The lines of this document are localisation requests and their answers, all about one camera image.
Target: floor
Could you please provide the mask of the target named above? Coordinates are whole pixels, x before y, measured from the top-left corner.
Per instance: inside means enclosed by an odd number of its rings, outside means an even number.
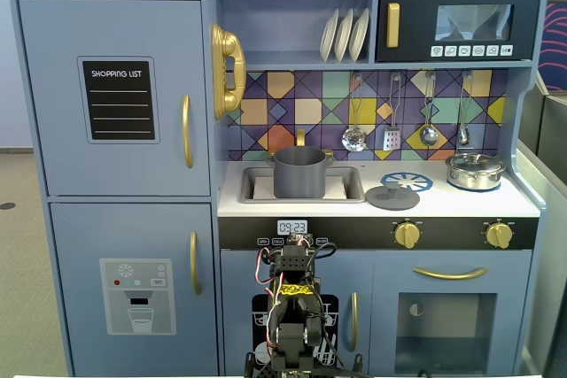
[[[0,154],[0,378],[67,376],[32,154]]]

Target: light blue cabinet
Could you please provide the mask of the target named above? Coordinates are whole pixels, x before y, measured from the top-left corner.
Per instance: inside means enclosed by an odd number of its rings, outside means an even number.
[[[511,375],[531,258],[531,251],[377,251],[370,375],[422,368]]]
[[[77,376],[218,374],[210,205],[50,209]]]
[[[200,2],[19,4],[49,195],[208,196]]]
[[[268,295],[254,280],[256,254],[255,251],[221,252],[226,375],[243,373],[248,351],[255,351],[257,359],[265,358],[263,329],[268,316]],[[338,345],[338,353],[349,367],[355,355],[362,354],[365,370],[369,357],[372,260],[373,251],[337,251],[331,258],[317,260],[315,265],[316,275],[322,281],[329,337]],[[267,273],[268,267],[262,263],[260,279],[267,279]],[[357,316],[358,327],[354,329],[353,318]],[[334,356],[326,344],[316,353],[323,363],[334,364]]]

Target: silver pot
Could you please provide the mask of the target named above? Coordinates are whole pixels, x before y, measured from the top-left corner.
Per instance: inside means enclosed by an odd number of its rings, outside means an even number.
[[[445,160],[447,181],[457,188],[490,190],[500,185],[506,165],[484,154],[454,154]]]
[[[323,198],[327,167],[332,153],[311,146],[290,146],[276,152],[268,164],[274,167],[276,198]]]

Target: colorful tile backsplash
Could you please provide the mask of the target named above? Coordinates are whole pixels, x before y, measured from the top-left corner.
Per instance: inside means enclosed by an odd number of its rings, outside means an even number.
[[[229,157],[231,160],[264,160],[268,152],[295,143],[298,129],[306,131],[306,144],[329,148],[337,160],[442,160],[455,152],[459,121],[461,70],[436,70],[431,124],[439,132],[438,142],[428,147],[419,133],[425,122],[426,72],[404,70],[401,75],[401,149],[384,151],[384,131],[390,125],[392,108],[389,71],[360,72],[360,87],[350,92],[349,72],[260,72],[248,73],[240,108],[229,113]],[[493,155],[498,147],[508,70],[476,70],[473,87],[465,84],[463,96],[471,92],[466,121],[470,124],[470,147]],[[362,152],[345,150],[341,136],[353,124],[353,103],[361,104],[359,125],[368,134]],[[392,96],[397,104],[397,84]]]

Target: microwave buttons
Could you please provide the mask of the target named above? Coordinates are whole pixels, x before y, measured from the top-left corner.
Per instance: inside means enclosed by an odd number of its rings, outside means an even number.
[[[470,56],[470,46],[459,46],[459,56],[469,57]]]
[[[498,46],[497,44],[489,44],[488,46],[486,46],[486,55],[488,57],[497,57],[499,49],[500,46]]]
[[[483,44],[476,44],[472,47],[473,57],[483,57],[485,55],[485,46]]]
[[[431,46],[431,57],[438,58],[443,56],[443,46]]]
[[[456,46],[446,46],[445,47],[445,56],[446,57],[456,57],[457,56],[457,47]]]
[[[511,44],[503,44],[500,47],[500,54],[503,57],[511,57],[512,56],[512,50],[514,49],[514,46],[512,46]]]

